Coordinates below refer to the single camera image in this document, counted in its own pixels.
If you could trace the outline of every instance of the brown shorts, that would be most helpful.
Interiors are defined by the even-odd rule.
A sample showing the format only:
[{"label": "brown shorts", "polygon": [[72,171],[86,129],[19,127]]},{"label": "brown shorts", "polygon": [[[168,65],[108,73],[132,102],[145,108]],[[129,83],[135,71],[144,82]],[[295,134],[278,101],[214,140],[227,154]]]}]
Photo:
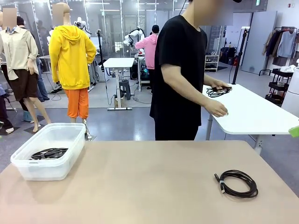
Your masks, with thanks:
[{"label": "brown shorts", "polygon": [[31,75],[25,69],[14,70],[17,79],[10,80],[11,88],[14,91],[14,97],[17,101],[28,97],[37,97],[37,79],[38,74]]}]

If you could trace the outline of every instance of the man's hand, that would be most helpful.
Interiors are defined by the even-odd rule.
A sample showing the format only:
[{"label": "man's hand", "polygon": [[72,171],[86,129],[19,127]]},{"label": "man's hand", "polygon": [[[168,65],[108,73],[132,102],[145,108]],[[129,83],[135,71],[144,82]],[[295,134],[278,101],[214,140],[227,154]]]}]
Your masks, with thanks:
[{"label": "man's hand", "polygon": [[33,73],[34,73],[34,64],[33,63],[34,63],[33,60],[31,58],[28,58],[27,71],[29,71],[31,75],[33,75]]},{"label": "man's hand", "polygon": [[226,107],[217,100],[207,99],[203,107],[216,117],[223,117],[228,114]]},{"label": "man's hand", "polygon": [[222,89],[222,87],[230,87],[230,86],[221,80],[214,79],[211,81],[211,87],[212,88],[216,87],[217,89]]}]

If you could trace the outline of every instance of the black hair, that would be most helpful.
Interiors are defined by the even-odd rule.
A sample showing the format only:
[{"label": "black hair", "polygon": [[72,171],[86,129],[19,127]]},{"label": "black hair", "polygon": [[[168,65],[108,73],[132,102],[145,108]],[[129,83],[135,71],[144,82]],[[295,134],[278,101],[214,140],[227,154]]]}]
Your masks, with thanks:
[{"label": "black hair", "polygon": [[157,34],[157,33],[159,33],[159,26],[158,25],[154,25],[153,27],[152,27],[152,29],[151,29],[151,31],[153,31],[153,34]]},{"label": "black hair", "polygon": [[20,16],[17,16],[17,25],[20,26],[20,25],[23,25],[25,26],[24,24],[24,19]]}]

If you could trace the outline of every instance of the beige shirt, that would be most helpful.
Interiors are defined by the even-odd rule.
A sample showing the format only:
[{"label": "beige shirt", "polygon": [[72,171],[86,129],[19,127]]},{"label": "beige shirt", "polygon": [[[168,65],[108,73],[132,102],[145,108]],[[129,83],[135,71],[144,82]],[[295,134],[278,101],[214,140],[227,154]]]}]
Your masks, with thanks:
[{"label": "beige shirt", "polygon": [[34,61],[34,72],[38,74],[36,65],[38,49],[29,30],[18,26],[12,34],[6,30],[2,30],[0,32],[0,52],[3,51],[6,57],[9,80],[18,78],[14,69],[27,69],[28,58]]}]

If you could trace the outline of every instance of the white cylinder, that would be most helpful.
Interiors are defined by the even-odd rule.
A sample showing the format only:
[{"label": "white cylinder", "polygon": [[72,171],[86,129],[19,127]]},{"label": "white cylinder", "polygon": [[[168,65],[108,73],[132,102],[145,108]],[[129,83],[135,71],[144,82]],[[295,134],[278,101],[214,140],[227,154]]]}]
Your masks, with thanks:
[{"label": "white cylinder", "polygon": [[295,68],[281,107],[299,117],[299,67]]}]

